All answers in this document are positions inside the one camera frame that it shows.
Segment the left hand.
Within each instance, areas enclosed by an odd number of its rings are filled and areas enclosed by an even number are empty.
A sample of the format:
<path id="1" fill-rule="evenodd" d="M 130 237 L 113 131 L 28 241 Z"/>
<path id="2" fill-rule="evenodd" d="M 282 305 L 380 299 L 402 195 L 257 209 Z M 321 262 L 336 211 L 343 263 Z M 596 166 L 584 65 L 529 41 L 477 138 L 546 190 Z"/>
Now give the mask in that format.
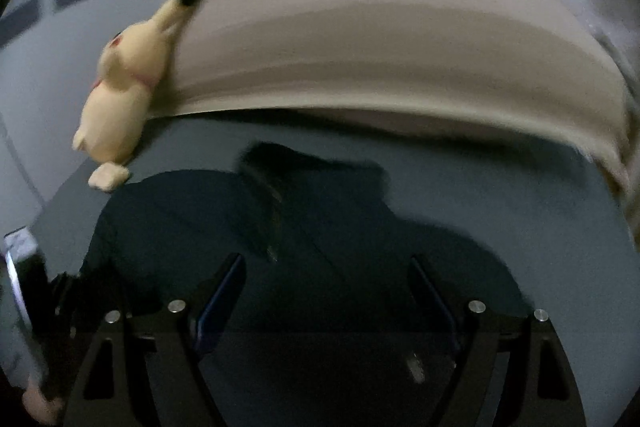
<path id="1" fill-rule="evenodd" d="M 65 402 L 60 397 L 48 400 L 42 393 L 38 381 L 29 376 L 27 387 L 22 395 L 22 403 L 28 415 L 37 423 L 55 426 L 64 409 Z"/>

